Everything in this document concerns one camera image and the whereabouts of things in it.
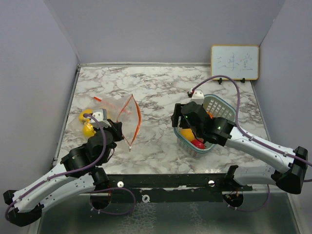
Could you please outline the clear orange-zip bag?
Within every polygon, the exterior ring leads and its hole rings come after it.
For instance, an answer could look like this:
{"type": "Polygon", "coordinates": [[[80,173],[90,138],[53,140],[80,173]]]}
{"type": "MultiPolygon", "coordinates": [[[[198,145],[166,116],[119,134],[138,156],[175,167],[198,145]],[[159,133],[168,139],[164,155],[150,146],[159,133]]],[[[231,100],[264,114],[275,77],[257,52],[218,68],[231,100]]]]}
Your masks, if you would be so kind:
{"type": "Polygon", "coordinates": [[[122,134],[126,141],[126,149],[130,152],[141,127],[141,112],[134,95],[129,94],[119,100],[117,121],[122,123],[122,134]]]}
{"type": "Polygon", "coordinates": [[[122,123],[123,148],[131,149],[137,126],[136,105],[132,95],[116,99],[114,97],[94,97],[69,123],[69,130],[76,136],[88,139],[100,127],[105,130],[112,126],[109,121],[122,123]]]}

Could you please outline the yellow toy bell pepper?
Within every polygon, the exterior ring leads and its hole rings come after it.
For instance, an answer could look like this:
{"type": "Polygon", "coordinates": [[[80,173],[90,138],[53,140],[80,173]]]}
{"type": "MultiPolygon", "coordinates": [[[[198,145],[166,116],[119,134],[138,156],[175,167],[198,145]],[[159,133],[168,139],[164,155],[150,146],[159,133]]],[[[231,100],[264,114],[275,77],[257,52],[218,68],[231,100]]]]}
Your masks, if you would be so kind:
{"type": "Polygon", "coordinates": [[[89,122],[91,119],[89,118],[89,117],[85,117],[84,115],[85,114],[92,114],[93,113],[93,110],[92,109],[85,109],[85,110],[83,110],[81,113],[80,113],[80,115],[79,115],[79,117],[78,117],[78,119],[79,119],[79,121],[82,123],[82,124],[84,124],[84,123],[86,123],[86,122],[89,122]]]}

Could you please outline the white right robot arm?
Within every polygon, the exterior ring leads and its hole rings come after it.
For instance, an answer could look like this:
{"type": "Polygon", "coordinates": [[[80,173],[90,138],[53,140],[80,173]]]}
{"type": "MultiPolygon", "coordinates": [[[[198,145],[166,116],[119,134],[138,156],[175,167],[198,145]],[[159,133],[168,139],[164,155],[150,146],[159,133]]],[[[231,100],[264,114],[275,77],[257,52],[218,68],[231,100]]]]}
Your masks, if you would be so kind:
{"type": "Polygon", "coordinates": [[[210,117],[202,105],[195,102],[175,104],[172,126],[189,128],[204,142],[226,146],[247,153],[266,166],[231,166],[224,178],[225,187],[234,191],[253,184],[275,185],[290,194],[298,195],[307,171],[308,151],[303,147],[291,149],[249,135],[238,124],[223,117],[210,117]]]}

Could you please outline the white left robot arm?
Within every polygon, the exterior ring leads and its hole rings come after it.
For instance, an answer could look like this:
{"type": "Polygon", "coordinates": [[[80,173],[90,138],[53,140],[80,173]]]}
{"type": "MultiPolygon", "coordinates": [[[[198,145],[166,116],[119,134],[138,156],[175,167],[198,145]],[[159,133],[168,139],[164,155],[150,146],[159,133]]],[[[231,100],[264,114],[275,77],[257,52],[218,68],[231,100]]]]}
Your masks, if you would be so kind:
{"type": "Polygon", "coordinates": [[[6,191],[3,194],[8,205],[6,220],[24,227],[68,198],[109,188],[109,178],[101,165],[109,161],[111,151],[124,137],[121,122],[108,122],[108,127],[99,128],[86,143],[71,149],[40,179],[21,190],[6,191]]]}

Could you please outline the orange-yellow toy bell pepper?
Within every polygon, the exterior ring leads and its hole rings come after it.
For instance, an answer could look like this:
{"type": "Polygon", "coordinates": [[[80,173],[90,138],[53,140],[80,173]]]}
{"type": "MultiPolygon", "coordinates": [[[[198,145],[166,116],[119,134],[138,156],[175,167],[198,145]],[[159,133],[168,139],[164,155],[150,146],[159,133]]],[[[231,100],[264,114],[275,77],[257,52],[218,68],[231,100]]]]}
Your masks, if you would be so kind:
{"type": "Polygon", "coordinates": [[[181,129],[179,133],[189,142],[192,142],[195,139],[191,129],[181,129]]]}

